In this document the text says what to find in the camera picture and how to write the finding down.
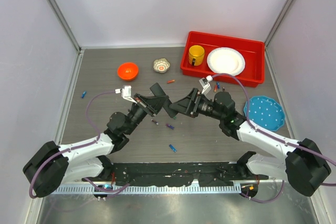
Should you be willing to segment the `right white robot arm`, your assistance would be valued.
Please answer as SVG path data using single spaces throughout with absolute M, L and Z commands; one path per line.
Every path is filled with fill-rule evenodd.
M 169 107 L 191 118 L 202 114 L 217 119 L 225 135 L 270 154 L 270 157 L 251 154 L 247 161 L 240 163 L 237 173 L 242 179 L 250 179 L 254 175 L 282 179 L 297 192 L 310 197 L 331 174 L 330 166 L 313 140 L 290 139 L 249 121 L 236 111 L 235 102 L 228 92 L 221 91 L 209 100 L 194 88 Z

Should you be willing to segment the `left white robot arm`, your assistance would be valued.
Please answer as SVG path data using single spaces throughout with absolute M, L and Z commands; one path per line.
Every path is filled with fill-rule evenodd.
M 68 145 L 57 145 L 53 141 L 43 144 L 23 167 L 30 183 L 30 198 L 43 198 L 55 191 L 71 165 L 121 150 L 143 119 L 147 115 L 156 116 L 168 99 L 168 95 L 145 97 L 135 94 L 128 114 L 114 112 L 107 129 L 97 136 Z

